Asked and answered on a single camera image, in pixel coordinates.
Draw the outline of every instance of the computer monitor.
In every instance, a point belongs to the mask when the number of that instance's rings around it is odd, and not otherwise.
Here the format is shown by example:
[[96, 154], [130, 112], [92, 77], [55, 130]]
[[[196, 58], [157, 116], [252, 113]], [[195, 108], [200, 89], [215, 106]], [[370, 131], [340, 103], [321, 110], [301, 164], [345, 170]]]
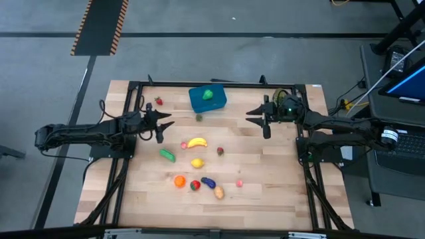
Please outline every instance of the computer monitor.
[[425, 58], [409, 68], [403, 77], [386, 85], [379, 93], [408, 102], [425, 102]]

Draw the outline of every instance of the floor tape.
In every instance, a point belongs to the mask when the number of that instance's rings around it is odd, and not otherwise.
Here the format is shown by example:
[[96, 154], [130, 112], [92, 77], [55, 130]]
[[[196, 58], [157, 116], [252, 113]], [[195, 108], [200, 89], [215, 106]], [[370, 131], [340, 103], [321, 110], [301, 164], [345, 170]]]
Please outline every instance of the floor tape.
[[115, 55], [127, 8], [128, 0], [89, 0], [71, 55]]

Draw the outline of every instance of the red strawberry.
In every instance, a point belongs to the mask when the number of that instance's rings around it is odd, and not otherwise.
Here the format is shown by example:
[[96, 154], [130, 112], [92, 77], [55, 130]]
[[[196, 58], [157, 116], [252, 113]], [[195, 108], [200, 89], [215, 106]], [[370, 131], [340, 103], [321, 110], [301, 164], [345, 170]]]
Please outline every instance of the red strawberry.
[[159, 96], [155, 98], [155, 102], [157, 102], [160, 106], [163, 104], [162, 99]]
[[221, 156], [224, 153], [224, 149], [222, 147], [217, 148], [218, 156]]

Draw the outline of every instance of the yellow banana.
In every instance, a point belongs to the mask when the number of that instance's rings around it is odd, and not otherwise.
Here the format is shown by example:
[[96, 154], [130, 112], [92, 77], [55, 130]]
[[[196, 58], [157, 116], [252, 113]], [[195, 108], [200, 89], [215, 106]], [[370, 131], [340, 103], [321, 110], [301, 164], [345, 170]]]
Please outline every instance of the yellow banana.
[[197, 145], [202, 145], [202, 146], [207, 146], [207, 141], [204, 138], [194, 138], [191, 139], [188, 144], [187, 147], [191, 148], [193, 146], [197, 146]]

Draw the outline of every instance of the potato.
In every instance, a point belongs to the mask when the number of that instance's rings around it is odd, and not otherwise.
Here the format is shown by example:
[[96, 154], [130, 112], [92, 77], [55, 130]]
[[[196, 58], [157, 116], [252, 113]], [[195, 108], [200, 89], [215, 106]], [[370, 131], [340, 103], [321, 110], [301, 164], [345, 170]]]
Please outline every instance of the potato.
[[224, 197], [224, 190], [220, 186], [216, 186], [214, 189], [214, 195], [218, 199], [222, 199]]

